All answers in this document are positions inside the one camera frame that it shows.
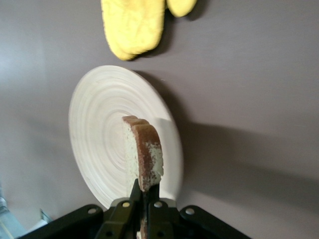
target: gray surface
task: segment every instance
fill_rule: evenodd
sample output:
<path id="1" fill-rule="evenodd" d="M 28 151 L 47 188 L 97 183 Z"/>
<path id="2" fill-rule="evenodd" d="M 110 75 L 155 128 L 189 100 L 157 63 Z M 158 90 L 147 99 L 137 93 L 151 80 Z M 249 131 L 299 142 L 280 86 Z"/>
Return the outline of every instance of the gray surface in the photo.
<path id="1" fill-rule="evenodd" d="M 72 92 L 119 65 L 160 91 L 185 153 L 178 204 L 197 204 L 254 238 L 319 237 L 319 1 L 199 0 L 166 16 L 160 46 L 118 60 L 99 1 L 0 2 L 0 179 L 29 228 L 98 203 L 68 135 Z"/>

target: yellow oven mitt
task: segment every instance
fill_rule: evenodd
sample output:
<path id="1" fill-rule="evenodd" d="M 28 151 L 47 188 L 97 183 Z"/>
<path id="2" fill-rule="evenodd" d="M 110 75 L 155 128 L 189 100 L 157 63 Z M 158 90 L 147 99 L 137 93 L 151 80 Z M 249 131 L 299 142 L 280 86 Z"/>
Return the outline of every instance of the yellow oven mitt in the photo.
<path id="1" fill-rule="evenodd" d="M 176 16 L 188 14 L 196 0 L 167 0 Z M 104 33 L 111 51 L 121 60 L 152 50 L 160 42 L 166 0 L 101 0 Z"/>
<path id="2" fill-rule="evenodd" d="M 193 10 L 197 0 L 166 0 L 167 7 L 175 17 L 186 16 Z"/>

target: screw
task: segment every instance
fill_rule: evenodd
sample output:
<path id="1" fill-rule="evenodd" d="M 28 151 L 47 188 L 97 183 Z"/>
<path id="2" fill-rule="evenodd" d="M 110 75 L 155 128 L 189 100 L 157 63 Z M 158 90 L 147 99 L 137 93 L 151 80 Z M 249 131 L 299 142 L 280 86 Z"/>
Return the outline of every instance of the screw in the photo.
<path id="1" fill-rule="evenodd" d="M 193 208 L 187 208 L 185 212 L 186 212 L 186 214 L 188 214 L 188 215 L 194 215 L 194 214 L 195 214 L 195 211 L 194 211 Z"/>
<path id="2" fill-rule="evenodd" d="M 154 203 L 154 207 L 156 207 L 156 208 L 161 208 L 162 206 L 163 206 L 163 204 L 160 201 Z"/>
<path id="3" fill-rule="evenodd" d="M 88 214 L 94 214 L 94 213 L 96 213 L 96 208 L 90 208 L 88 210 Z"/>
<path id="4" fill-rule="evenodd" d="M 122 204 L 122 207 L 123 207 L 123 208 L 128 208 L 130 205 L 131 205 L 131 204 L 130 204 L 129 202 L 124 202 L 124 203 Z"/>

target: slice of bread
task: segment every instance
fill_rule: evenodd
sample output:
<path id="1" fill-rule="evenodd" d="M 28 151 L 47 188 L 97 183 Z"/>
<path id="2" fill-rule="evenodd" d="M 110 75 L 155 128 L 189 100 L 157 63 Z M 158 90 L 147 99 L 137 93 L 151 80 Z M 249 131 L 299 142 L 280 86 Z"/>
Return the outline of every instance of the slice of bread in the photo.
<path id="1" fill-rule="evenodd" d="M 122 117 L 124 122 L 127 196 L 136 178 L 142 192 L 159 184 L 163 176 L 163 157 L 156 129 L 145 119 L 136 116 Z"/>

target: white plate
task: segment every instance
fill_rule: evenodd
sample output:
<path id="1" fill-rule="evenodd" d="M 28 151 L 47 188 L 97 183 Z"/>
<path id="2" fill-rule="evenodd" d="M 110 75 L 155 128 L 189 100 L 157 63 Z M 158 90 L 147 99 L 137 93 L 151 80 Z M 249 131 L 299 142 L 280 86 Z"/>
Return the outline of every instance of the white plate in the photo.
<path id="1" fill-rule="evenodd" d="M 140 75 L 118 66 L 100 66 L 77 85 L 69 110 L 73 153 L 94 196 L 108 208 L 126 197 L 122 116 L 146 119 L 158 131 L 164 176 L 160 197 L 176 199 L 182 182 L 182 150 L 167 106 Z"/>

